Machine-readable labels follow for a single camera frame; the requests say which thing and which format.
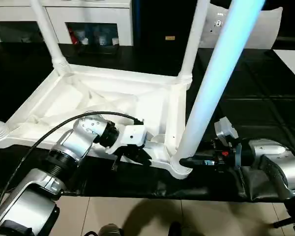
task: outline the robotic arm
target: robotic arm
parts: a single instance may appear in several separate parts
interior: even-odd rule
[[[181,159],[181,165],[189,168],[213,165],[220,172],[228,167],[251,166],[266,173],[280,200],[295,197],[294,151],[269,139],[240,139],[226,117],[214,126],[217,138],[202,142],[200,152]]]
[[[202,142],[201,153],[181,159],[180,164],[189,168],[212,165],[218,171],[252,166],[267,174],[281,200],[295,198],[292,150],[267,139],[241,140],[227,118],[215,123],[215,131],[216,139]],[[117,169],[123,155],[149,164],[150,156],[143,150],[146,134],[141,122],[117,130],[113,122],[99,115],[77,119],[73,129],[64,133],[50,150],[44,169],[32,169],[0,206],[0,235],[47,236],[59,215],[55,200],[92,144],[99,143],[108,154],[117,156],[112,170]]]
[[[74,174],[93,143],[100,143],[108,154],[117,156],[117,169],[124,155],[142,164],[150,156],[143,147],[147,131],[143,123],[116,129],[100,115],[77,119],[65,132],[44,161],[44,169],[32,169],[0,206],[0,235],[47,236],[55,224],[59,208],[55,201]]]

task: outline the black table surface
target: black table surface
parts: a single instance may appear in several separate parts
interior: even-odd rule
[[[78,53],[61,45],[69,63],[176,76],[183,52],[144,51],[119,47],[112,55]],[[211,49],[199,49],[193,83],[187,92],[186,117],[210,59]],[[44,44],[0,43],[0,120],[7,121],[51,72]],[[270,50],[244,50],[212,117],[204,140],[215,138],[213,123],[227,116],[241,137],[270,138],[295,148],[295,75]],[[28,147],[0,149],[0,190]],[[36,149],[11,184],[13,188],[48,155]],[[65,195],[136,198],[193,199],[237,202],[278,202],[272,184],[259,170],[243,167],[217,173],[210,168],[194,170],[177,180],[167,171],[121,163],[110,171],[112,161],[86,157],[66,183]]]

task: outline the tile floor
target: tile floor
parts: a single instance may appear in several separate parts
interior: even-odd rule
[[[292,226],[270,227],[288,217],[283,204],[62,197],[57,205],[60,216],[50,236],[83,236],[108,223],[125,236],[167,236],[173,221],[188,226],[192,236],[295,236]]]

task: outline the glass cabinet door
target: glass cabinet door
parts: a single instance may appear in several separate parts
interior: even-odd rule
[[[43,42],[31,7],[0,7],[0,42]]]
[[[36,22],[0,22],[0,42],[37,43],[43,41]]]
[[[129,8],[47,7],[59,43],[131,46]]]

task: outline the label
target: label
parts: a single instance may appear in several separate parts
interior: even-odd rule
[[[165,40],[166,41],[174,41],[175,40],[175,36],[165,36]]]

